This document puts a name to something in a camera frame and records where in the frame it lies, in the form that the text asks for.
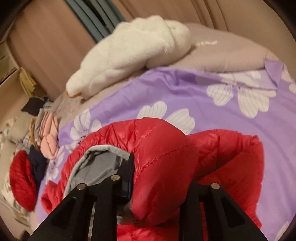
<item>red garment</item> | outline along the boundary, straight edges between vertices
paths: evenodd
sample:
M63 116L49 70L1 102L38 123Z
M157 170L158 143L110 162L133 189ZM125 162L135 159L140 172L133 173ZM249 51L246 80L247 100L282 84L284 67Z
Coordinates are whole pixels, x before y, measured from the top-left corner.
M32 212L37 202L36 184L31 163L24 150L19 151L10 165L9 180L15 200L21 207Z
M88 135L68 156L58 184L46 186L41 202L48 213L61 202L75 163L91 146L103 144L135 155L132 212L139 225L152 227L171 218L195 178L201 184L219 183L261 226L255 215L263 177L263 147L258 138L226 130L186 136L153 118L113 123ZM177 233L172 225L118 226L118 240L177 240Z

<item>gray garment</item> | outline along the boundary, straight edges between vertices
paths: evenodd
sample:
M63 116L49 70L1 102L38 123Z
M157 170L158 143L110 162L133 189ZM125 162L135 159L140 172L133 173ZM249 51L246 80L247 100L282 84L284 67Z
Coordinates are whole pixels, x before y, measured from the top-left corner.
M94 155L87 165L80 169L71 180L71 190L79 183L85 183L87 186L101 183L105 178L116 174L123 161L122 157L109 151Z

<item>black cloth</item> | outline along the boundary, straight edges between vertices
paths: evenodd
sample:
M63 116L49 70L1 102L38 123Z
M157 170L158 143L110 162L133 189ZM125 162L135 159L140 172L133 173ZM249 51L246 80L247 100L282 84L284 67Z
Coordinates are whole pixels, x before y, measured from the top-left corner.
M40 151L36 150L33 145L30 147L28 158L32 165L32 175L36 183L36 188L38 192L40 183L44 178L47 166L47 159L43 156L43 154Z
M25 104L25 106L21 109L21 111L28 112L29 114L31 114L33 116L37 116L39 114L40 108L43 107L46 100L48 100L48 97L44 97L44 99L32 97Z

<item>beige pillow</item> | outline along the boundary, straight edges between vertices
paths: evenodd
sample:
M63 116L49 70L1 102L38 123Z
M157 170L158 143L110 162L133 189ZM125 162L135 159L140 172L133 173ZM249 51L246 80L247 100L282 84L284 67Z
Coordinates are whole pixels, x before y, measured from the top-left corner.
M192 49L175 68L207 72L238 72L264 68L264 59L278 60L265 47L233 33L185 24L192 35Z
M7 139L14 143L18 143L24 139L29 132L29 126L34 116L27 112L21 112L11 128L9 128Z
M5 140L0 151L0 190L3 188L4 177L9 172L11 157L15 155L16 145L9 140Z

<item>gray fabric trim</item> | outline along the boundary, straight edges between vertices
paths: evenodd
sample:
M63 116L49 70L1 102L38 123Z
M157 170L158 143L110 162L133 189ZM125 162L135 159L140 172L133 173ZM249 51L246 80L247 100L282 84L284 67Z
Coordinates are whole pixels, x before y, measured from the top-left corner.
M102 151L112 152L112 153L114 153L126 160L128 160L129 156L130 156L129 152L122 150L116 146L112 146L112 145L92 146L84 153L84 155L80 158L80 160L73 167L71 174L68 178L67 184L65 186L63 198L65 198L71 192L71 182L72 182L72 179L75 177L76 173L79 170L83 169L88 164L89 160L94 158L94 156L99 155Z

